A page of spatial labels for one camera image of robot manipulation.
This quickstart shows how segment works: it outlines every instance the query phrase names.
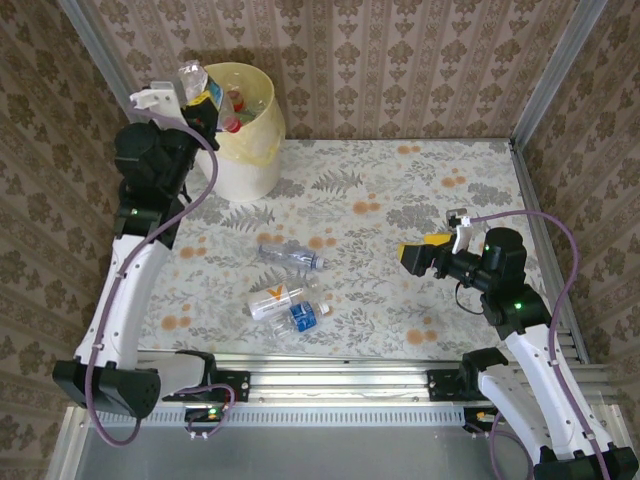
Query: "clear plastic bottle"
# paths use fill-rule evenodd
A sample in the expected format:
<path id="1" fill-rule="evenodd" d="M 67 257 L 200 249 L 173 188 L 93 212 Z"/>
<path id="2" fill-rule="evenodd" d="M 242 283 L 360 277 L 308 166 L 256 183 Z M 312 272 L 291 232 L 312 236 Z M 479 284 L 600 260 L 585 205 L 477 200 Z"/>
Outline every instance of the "clear plastic bottle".
<path id="1" fill-rule="evenodd" d="M 314 327 L 318 319 L 329 313 L 329 305 L 324 302 L 302 302 L 271 317 L 269 327 L 274 338 L 280 340 L 295 332 L 304 332 Z"/>
<path id="2" fill-rule="evenodd" d="M 264 320 L 287 310 L 292 305 L 317 298 L 321 293 L 317 279 L 292 280 L 250 293 L 247 305 L 256 321 Z"/>
<path id="3" fill-rule="evenodd" d="M 329 262 L 319 257 L 316 252 L 304 247 L 281 245 L 279 243 L 263 243 L 258 247 L 258 255 L 282 265 L 302 267 L 308 270 L 326 270 Z"/>
<path id="4" fill-rule="evenodd" d="M 222 94 L 220 106 L 218 107 L 218 130 L 236 133 L 241 127 L 242 122 L 240 122 L 240 119 L 236 117 L 231 97 L 227 94 Z"/>
<path id="5" fill-rule="evenodd" d="M 218 85 L 197 60 L 189 60 L 178 69 L 187 97 L 187 105 L 211 99 L 218 109 L 218 130 L 236 133 L 242 123 L 236 117 L 231 97 Z"/>

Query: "patterned wallpaper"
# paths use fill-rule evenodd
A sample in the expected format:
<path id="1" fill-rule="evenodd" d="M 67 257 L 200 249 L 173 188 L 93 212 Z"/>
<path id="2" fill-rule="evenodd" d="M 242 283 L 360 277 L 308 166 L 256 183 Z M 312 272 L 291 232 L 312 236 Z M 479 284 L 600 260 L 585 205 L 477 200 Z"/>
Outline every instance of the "patterned wallpaper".
<path id="1" fill-rule="evenodd" d="M 0 25 L 0 479 L 36 479 L 68 403 L 53 365 L 108 264 L 125 119 L 55 2 L 2 0 Z"/>
<path id="2" fill-rule="evenodd" d="M 290 138 L 508 137 L 577 0 L 90 0 L 132 89 L 179 60 L 276 85 Z"/>
<path id="3" fill-rule="evenodd" d="M 640 445 L 640 1 L 609 0 L 525 158 L 582 253 L 572 302 Z M 569 245 L 552 240 L 566 272 Z"/>

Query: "blue label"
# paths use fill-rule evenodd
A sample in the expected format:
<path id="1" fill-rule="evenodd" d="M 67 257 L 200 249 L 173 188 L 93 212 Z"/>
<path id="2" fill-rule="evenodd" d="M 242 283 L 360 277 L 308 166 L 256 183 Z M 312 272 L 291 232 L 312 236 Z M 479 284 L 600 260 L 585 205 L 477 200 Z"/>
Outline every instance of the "blue label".
<path id="1" fill-rule="evenodd" d="M 293 315 L 299 332 L 304 332 L 318 323 L 309 302 L 294 305 L 293 307 L 289 307 L 289 310 Z"/>
<path id="2" fill-rule="evenodd" d="M 220 88 L 213 80 L 209 79 L 209 91 L 211 92 L 211 96 L 213 97 L 213 103 L 216 108 L 220 110 L 220 105 L 222 105 L 222 97 L 224 96 L 224 90 Z"/>

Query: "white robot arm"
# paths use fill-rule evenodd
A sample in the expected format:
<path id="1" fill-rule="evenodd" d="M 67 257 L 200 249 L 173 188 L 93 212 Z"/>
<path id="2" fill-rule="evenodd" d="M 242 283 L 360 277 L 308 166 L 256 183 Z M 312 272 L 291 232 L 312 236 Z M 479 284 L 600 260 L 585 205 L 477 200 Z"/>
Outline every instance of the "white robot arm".
<path id="1" fill-rule="evenodd" d="M 522 367 L 533 397 L 516 381 L 496 348 L 465 354 L 455 381 L 443 382 L 448 390 L 438 394 L 489 399 L 525 446 L 536 479 L 603 478 L 600 462 L 606 464 L 610 478 L 633 478 L 638 470 L 633 451 L 613 444 L 556 347 L 557 339 L 549 342 L 551 316 L 540 295 L 525 283 L 527 252 L 522 236 L 494 228 L 486 233 L 482 255 L 470 253 L 466 248 L 471 220 L 456 218 L 457 212 L 452 212 L 447 217 L 457 235 L 428 235 L 426 244 L 401 245 L 398 257 L 413 275 L 423 276 L 433 268 L 438 279 L 450 276 L 465 288 L 482 292 L 482 313 Z M 440 388 L 435 377 L 428 380 Z"/>

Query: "bottle label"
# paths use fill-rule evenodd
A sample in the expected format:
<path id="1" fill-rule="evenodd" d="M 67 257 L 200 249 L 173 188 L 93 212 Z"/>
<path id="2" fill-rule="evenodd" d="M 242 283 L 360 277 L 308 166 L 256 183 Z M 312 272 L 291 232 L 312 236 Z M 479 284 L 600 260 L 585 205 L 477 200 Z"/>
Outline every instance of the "bottle label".
<path id="1" fill-rule="evenodd" d="M 289 308 L 299 332 L 304 332 L 318 323 L 309 302 L 302 302 Z"/>
<path id="2" fill-rule="evenodd" d="M 220 86 L 209 78 L 209 82 L 200 95 L 191 100 L 187 105 L 199 105 L 205 100 L 209 99 L 213 102 L 216 107 L 216 110 L 220 110 L 220 105 L 222 105 L 222 97 L 224 96 L 224 90 L 220 88 Z"/>
<path id="3" fill-rule="evenodd" d="M 275 287 L 250 294 L 247 303 L 253 319 L 260 321 L 285 311 L 293 302 L 287 286 L 281 283 Z"/>

